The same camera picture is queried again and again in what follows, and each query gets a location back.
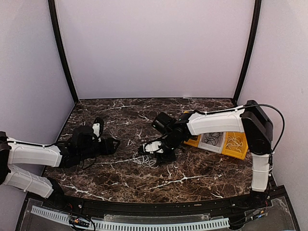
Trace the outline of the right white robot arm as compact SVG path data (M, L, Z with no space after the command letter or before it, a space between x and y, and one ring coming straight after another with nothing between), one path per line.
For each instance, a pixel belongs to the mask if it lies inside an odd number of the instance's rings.
M245 204L255 209L264 201L276 149L272 145L273 123L263 107L264 104L249 100L243 106L226 110L189 111L178 119L160 113L152 126L162 136L144 144L141 149L154 154L159 162L170 162L175 159L174 151L180 144L193 136L218 132L244 133L253 158L251 194L246 197Z

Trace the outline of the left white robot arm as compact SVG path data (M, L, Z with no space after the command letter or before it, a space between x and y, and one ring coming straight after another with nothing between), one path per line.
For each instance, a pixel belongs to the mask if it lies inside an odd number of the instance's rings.
M112 137L101 137L103 125L79 126L72 136L54 144L27 143L0 133L0 182L31 192L49 202L58 210L68 206L68 199L58 182L51 178L37 176L21 169L18 164L42 165L55 168L70 168L86 159L116 152L120 141Z

